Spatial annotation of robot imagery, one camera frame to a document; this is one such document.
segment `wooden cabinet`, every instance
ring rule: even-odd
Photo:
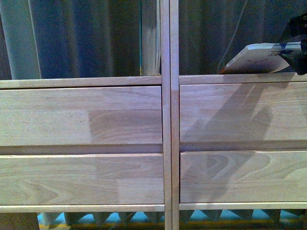
[[[305,148],[307,83],[180,86],[182,150]]]
[[[180,162],[182,203],[307,200],[307,151],[183,152]]]
[[[161,87],[0,91],[1,146],[162,145]]]
[[[179,77],[180,210],[306,208],[307,82]]]
[[[163,204],[163,155],[0,156],[0,205]]]

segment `book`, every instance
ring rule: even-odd
[[[251,44],[246,46],[220,71],[221,74],[240,73],[273,73],[289,64],[279,56],[286,50],[301,50],[301,42],[289,42],[285,44]]]

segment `wood grain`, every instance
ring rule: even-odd
[[[36,213],[0,213],[1,230],[39,230]]]
[[[184,152],[180,201],[304,202],[307,151]]]
[[[0,91],[0,145],[162,144],[161,87]]]
[[[222,203],[181,203],[180,210],[216,209],[304,209],[307,202],[222,202]]]
[[[0,80],[0,89],[58,88],[89,86],[161,85],[161,76]]]
[[[0,156],[0,193],[3,206],[163,204],[163,156]]]
[[[170,96],[170,37],[169,0],[160,1],[161,13],[161,72],[164,157],[165,230],[172,230],[172,155],[171,155],[171,96]]]
[[[228,83],[260,83],[307,81],[307,74],[296,73],[261,73],[261,74],[226,74],[226,75],[182,75],[180,85],[193,84],[228,84]]]
[[[180,144],[181,151],[305,148],[307,82],[182,85]]]
[[[179,229],[179,1],[170,0],[173,229]]]
[[[164,205],[9,205],[0,213],[15,212],[164,212]]]

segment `gray curtain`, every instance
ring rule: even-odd
[[[140,0],[0,0],[13,79],[140,75]]]
[[[179,73],[215,74],[233,35],[244,0],[179,0]],[[306,0],[248,0],[221,67],[246,45],[276,43]]]
[[[11,80],[11,69],[6,49],[5,38],[3,33],[2,21],[0,19],[0,80]]]
[[[140,74],[139,0],[29,0],[42,78]]]

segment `drawer front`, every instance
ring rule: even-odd
[[[0,91],[0,146],[162,144],[161,87]]]
[[[303,202],[307,151],[183,152],[181,203]]]
[[[0,205],[164,203],[162,154],[0,158]]]
[[[307,146],[307,82],[180,86],[182,151]]]

